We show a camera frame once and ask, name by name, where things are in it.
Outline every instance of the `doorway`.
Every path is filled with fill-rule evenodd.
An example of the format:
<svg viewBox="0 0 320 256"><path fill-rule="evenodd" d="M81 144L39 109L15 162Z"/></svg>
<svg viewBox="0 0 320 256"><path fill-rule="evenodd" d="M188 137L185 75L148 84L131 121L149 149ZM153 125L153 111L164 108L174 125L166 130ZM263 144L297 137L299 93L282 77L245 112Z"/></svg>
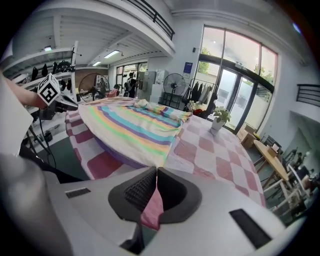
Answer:
<svg viewBox="0 0 320 256"><path fill-rule="evenodd" d="M257 83L241 73L226 68L222 68L220 74L215 105L229 111L231 118L224 127L237 133L250 110Z"/></svg>

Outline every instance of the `potted plant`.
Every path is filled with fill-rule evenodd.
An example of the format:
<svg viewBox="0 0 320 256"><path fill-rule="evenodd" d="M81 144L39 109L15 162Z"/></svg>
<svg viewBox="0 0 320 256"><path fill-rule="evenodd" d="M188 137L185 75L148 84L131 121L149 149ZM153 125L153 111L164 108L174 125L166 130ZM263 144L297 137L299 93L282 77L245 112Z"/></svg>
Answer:
<svg viewBox="0 0 320 256"><path fill-rule="evenodd" d="M230 114L223 106L217 106L213 111L215 117L212 121L212 129L219 131L222 126L228 121L230 122Z"/></svg>

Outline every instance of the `railing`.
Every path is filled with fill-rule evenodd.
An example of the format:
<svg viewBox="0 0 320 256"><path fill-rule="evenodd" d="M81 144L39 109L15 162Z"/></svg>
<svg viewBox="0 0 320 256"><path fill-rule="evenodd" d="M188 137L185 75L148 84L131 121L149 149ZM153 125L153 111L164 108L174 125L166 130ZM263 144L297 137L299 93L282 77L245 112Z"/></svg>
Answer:
<svg viewBox="0 0 320 256"><path fill-rule="evenodd" d="M132 5L139 8L141 11L143 11L149 18L154 22L157 23L160 28L163 29L163 31L169 36L170 40L172 40L172 37L174 36L175 32L170 27L170 25L165 21L165 19L145 0L125 0Z"/></svg>
<svg viewBox="0 0 320 256"><path fill-rule="evenodd" d="M298 84L297 102L304 102L320 107L320 85Z"/></svg>

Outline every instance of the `wooden table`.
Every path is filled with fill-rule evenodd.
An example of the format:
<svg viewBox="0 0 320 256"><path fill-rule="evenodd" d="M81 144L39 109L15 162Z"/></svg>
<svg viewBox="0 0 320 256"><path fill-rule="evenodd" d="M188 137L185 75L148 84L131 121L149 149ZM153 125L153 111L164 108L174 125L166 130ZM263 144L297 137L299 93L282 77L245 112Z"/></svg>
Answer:
<svg viewBox="0 0 320 256"><path fill-rule="evenodd" d="M262 154L262 157L258 161L256 161L253 165L256 166L264 160L263 164L259 167L258 170L256 170L256 172L259 173L262 170L262 168L267 164L270 164L273 168L273 173L267 179L267 181L263 184L262 188L267 186L267 184L276 174L279 175L284 181L288 181L289 180L288 174L285 168L283 167L283 165L281 164L280 160L276 156L272 157L268 152L268 148L265 145L263 145L260 141L255 140L253 143Z"/></svg>

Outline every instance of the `blue sign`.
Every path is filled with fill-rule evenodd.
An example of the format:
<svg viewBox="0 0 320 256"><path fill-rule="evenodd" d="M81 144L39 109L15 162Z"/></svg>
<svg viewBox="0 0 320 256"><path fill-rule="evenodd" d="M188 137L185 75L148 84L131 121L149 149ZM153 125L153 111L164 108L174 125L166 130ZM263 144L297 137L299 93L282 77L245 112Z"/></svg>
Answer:
<svg viewBox="0 0 320 256"><path fill-rule="evenodd" d="M192 63L191 63L191 62L186 62L186 63L184 64L183 73L190 74L190 73L191 73L191 69L192 69Z"/></svg>

